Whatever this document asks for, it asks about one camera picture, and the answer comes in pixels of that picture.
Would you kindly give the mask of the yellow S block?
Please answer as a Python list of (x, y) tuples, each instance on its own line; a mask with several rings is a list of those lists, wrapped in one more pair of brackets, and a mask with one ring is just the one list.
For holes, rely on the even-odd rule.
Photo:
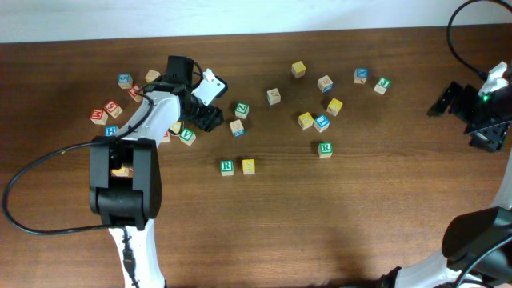
[(242, 172), (244, 175), (255, 174), (255, 160), (254, 159), (243, 159), (242, 160)]

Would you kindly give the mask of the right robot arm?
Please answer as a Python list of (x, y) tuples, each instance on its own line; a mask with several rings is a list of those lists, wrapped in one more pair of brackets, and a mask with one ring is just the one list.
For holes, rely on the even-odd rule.
[[(481, 89), (452, 82), (429, 108), (430, 117), (455, 115), (466, 124), (470, 146), (499, 152), (511, 132), (511, 67), (500, 62)], [(511, 281), (511, 170), (490, 207), (454, 218), (439, 252), (400, 266), (377, 287), (496, 287)]]

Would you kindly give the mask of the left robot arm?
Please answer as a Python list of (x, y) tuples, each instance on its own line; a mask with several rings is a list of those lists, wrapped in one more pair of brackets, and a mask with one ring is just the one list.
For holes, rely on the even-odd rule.
[(154, 220), (162, 203), (158, 146), (176, 121), (210, 132), (223, 122), (212, 102), (227, 83), (194, 60), (170, 56), (166, 72), (136, 94), (142, 104), (110, 137), (90, 148), (90, 208), (118, 249), (127, 287), (165, 287), (155, 245)]

